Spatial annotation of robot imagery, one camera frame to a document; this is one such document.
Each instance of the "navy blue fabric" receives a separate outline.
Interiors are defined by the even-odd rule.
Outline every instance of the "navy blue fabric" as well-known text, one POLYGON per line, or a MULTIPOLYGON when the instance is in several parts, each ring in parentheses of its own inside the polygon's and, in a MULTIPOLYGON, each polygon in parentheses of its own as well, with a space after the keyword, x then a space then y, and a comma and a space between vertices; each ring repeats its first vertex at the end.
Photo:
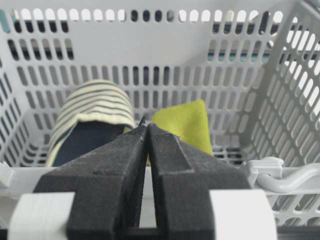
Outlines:
POLYGON ((62 144, 52 166, 61 166, 113 141, 124 132, 124 127, 100 121, 79 122, 62 144))

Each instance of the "black foam pad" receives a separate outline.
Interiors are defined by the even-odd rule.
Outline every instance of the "black foam pad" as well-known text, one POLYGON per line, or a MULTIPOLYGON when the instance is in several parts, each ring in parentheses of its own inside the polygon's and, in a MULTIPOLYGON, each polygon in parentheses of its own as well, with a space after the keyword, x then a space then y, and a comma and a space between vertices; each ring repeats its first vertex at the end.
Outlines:
POLYGON ((76 192, 68 239, 111 240, 117 229, 139 225, 146 134, 141 125, 41 177, 35 193, 76 192))
POLYGON ((168 240, 212 240, 210 189, 249 189, 232 165, 148 126, 149 157, 157 227, 168 240))

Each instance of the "striped fabric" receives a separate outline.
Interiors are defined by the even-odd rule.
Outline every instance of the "striped fabric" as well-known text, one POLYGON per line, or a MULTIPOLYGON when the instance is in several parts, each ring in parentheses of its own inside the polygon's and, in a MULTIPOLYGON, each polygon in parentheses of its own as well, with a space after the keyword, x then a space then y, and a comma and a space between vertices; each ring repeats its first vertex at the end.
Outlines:
POLYGON ((88 81, 76 89, 61 108, 50 137, 47 167, 53 165, 60 147, 77 123, 90 121, 125 125, 124 132, 136 127, 132 105, 122 89, 110 80, 88 81))

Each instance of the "yellow-green fabric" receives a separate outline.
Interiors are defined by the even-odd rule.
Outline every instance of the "yellow-green fabric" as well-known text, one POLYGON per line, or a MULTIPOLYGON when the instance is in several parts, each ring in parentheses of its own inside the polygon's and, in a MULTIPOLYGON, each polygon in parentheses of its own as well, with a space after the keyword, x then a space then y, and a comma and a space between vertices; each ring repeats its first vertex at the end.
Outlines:
POLYGON ((152 121, 161 129, 212 155, 208 116, 202 99, 157 111, 152 121))

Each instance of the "cloth item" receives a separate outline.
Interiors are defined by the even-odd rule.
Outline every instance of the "cloth item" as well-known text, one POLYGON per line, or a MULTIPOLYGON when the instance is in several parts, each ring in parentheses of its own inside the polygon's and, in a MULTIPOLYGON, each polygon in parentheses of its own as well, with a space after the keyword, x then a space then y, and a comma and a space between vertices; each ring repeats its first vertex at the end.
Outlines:
POLYGON ((135 127, 131 102, 122 89, 110 80, 88 81, 61 108, 51 133, 46 166, 53 166, 56 157, 55 166, 71 161, 135 127))
POLYGON ((180 137, 197 149, 212 155, 209 123, 205 102, 202 99, 157 111, 152 121, 161 129, 180 137))

